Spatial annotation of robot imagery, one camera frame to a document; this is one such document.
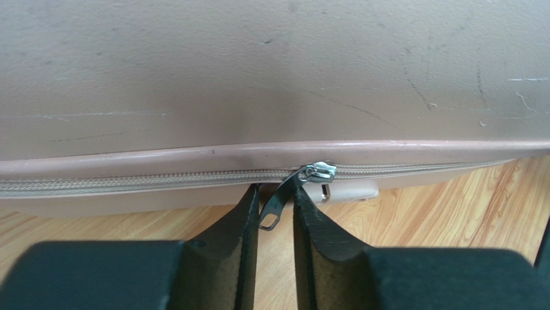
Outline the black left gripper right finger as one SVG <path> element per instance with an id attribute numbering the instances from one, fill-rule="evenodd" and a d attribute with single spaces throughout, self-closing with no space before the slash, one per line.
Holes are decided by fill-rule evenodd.
<path id="1" fill-rule="evenodd" d="M 506 249 L 372 247 L 304 190 L 294 199 L 300 309 L 548 309 L 549 284 Z"/>

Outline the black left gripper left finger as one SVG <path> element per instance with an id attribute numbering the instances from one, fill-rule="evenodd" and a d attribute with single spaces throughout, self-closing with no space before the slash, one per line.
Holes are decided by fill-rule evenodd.
<path id="1" fill-rule="evenodd" d="M 259 187 L 190 240 L 58 241 L 29 247 L 2 309 L 252 309 Z"/>

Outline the pink suitcase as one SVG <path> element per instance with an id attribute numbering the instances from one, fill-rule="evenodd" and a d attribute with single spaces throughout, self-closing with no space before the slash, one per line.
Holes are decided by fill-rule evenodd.
<path id="1" fill-rule="evenodd" d="M 2 1 L 1 207 L 316 203 L 549 152 L 548 1 Z"/>

